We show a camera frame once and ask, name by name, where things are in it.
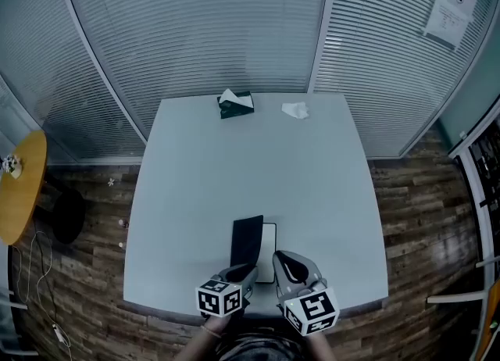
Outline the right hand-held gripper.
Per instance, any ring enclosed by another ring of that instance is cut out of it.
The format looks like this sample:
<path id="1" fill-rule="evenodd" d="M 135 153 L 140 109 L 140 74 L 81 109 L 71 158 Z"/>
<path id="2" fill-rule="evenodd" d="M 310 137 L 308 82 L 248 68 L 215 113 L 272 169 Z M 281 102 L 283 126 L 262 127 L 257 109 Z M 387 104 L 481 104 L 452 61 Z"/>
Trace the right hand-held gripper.
<path id="1" fill-rule="evenodd" d="M 280 250 L 273 254 L 273 268 L 279 291 L 278 306 L 302 337 L 337 323 L 340 309 L 334 290 L 311 259 Z"/>

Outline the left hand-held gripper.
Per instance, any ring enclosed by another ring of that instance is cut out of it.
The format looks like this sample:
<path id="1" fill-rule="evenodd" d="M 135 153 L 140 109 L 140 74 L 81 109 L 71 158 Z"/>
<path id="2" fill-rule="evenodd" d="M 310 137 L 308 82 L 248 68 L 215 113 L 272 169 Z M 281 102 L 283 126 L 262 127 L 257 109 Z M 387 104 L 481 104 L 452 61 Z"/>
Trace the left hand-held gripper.
<path id="1" fill-rule="evenodd" d="M 214 274 L 195 289 L 196 309 L 202 316 L 225 317 L 246 309 L 251 288 L 259 275 L 251 263 L 231 266 Z"/>

